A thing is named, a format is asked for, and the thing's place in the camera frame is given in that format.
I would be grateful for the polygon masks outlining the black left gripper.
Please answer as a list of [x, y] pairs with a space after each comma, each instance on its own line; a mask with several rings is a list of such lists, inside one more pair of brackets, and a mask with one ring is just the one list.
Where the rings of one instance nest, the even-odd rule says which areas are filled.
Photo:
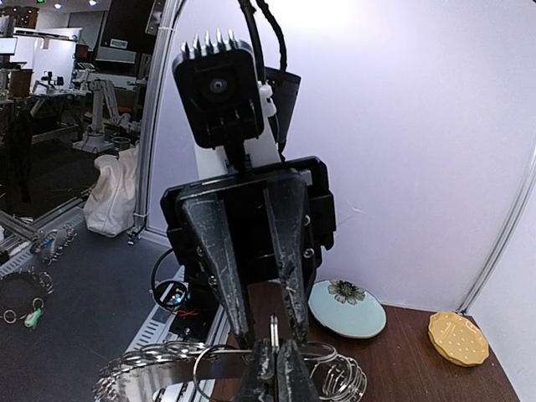
[[[265, 189], [266, 179], [289, 169], [301, 176], [285, 173], [269, 180]], [[211, 192], [224, 202], [213, 196], [185, 201]], [[256, 167], [247, 178], [226, 174], [171, 187], [161, 198], [161, 209], [190, 291], [208, 290], [210, 274], [237, 338], [255, 336], [242, 281], [250, 285], [279, 277], [292, 336], [297, 343], [307, 341], [306, 292], [317, 278], [321, 248], [333, 247], [336, 229], [334, 197], [321, 159], [304, 157]], [[304, 247], [313, 249], [314, 256], [303, 260]]]

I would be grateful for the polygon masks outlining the metal disc with key rings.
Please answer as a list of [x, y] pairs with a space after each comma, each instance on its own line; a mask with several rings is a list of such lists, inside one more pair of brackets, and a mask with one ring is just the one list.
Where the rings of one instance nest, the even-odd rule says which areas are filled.
[[[271, 318], [268, 338], [279, 338], [280, 346], [291, 340], [280, 337], [276, 317]], [[364, 397], [368, 378], [355, 358], [340, 354], [329, 343], [296, 345], [319, 401], [360, 401]], [[199, 381], [238, 379], [241, 385], [252, 349], [180, 341], [150, 344], [110, 361], [99, 372], [92, 393], [96, 401], [176, 401], [169, 390], [192, 383], [206, 400], [213, 401], [212, 394], [199, 388]]]

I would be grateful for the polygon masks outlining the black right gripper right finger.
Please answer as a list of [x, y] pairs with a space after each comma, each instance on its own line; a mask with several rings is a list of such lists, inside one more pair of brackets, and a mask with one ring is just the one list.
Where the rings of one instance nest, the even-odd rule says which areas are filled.
[[305, 360], [293, 340], [280, 346], [276, 358], [277, 400], [283, 402], [314, 402], [319, 395]]

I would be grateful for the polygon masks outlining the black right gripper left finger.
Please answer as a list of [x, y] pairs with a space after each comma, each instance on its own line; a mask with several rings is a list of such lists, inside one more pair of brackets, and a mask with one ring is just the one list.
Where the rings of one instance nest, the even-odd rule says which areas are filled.
[[240, 402], [276, 402], [278, 398], [276, 358], [279, 338], [255, 342], [238, 391]]

